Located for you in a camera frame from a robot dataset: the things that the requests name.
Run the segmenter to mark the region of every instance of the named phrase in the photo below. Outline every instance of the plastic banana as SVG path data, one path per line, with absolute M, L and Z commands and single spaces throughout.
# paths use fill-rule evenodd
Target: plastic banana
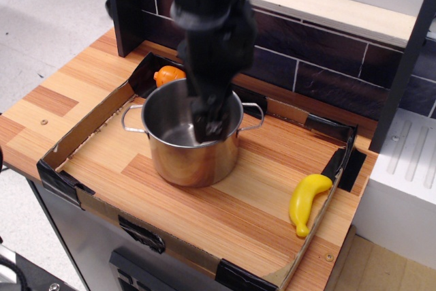
M 309 234 L 306 224 L 311 214 L 314 197 L 332 186 L 332 180 L 321 174 L 308 175 L 297 185 L 291 197 L 289 214 L 297 227 L 298 236 L 306 237 Z

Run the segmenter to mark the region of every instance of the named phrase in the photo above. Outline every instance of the black cable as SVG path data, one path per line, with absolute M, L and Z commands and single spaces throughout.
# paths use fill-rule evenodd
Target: black cable
M 18 266 L 16 266 L 16 264 L 6 258 L 0 257 L 0 265 L 6 266 L 15 272 L 17 278 L 20 280 L 21 291 L 30 291 L 30 288 L 27 286 L 25 274 Z

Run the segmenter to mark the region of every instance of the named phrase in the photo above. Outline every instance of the white shelf edge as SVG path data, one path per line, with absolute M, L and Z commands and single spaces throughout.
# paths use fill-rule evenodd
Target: white shelf edge
M 416 17 L 352 0 L 251 0 L 259 7 L 405 48 Z

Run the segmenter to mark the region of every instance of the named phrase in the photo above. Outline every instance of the cardboard floor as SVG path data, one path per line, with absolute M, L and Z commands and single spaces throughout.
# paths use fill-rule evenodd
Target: cardboard floor
M 349 233 L 326 291 L 379 290 L 436 290 L 436 270 Z

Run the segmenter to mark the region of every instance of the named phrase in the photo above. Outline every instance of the wood grain surface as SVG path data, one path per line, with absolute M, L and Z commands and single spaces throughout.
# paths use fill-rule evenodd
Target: wood grain surface
M 40 182 L 37 161 L 127 80 L 151 50 L 175 59 L 173 50 L 148 42 L 126 58 L 118 57 L 110 30 L 1 115 L 6 165 Z M 62 110 L 48 106 L 48 99 L 55 104 L 59 100 Z M 128 116 L 128 125 L 142 127 L 140 110 Z M 245 117 L 243 124 L 254 122 Z M 369 142 L 358 137 L 357 147 L 369 155 L 358 180 L 351 193 L 336 191 L 287 290 L 324 289 L 334 265 L 325 255 L 337 257 L 375 163 Z M 291 263 L 303 242 L 287 214 L 293 189 L 305 175 L 321 172 L 336 148 L 324 137 L 267 116 L 260 129 L 240 134 L 239 159 L 231 175 L 212 187 L 183 189 L 162 180 L 153 167 L 147 137 L 124 131 L 115 115 L 63 169 L 108 204 L 268 277 Z M 315 199 L 315 213 L 323 197 Z

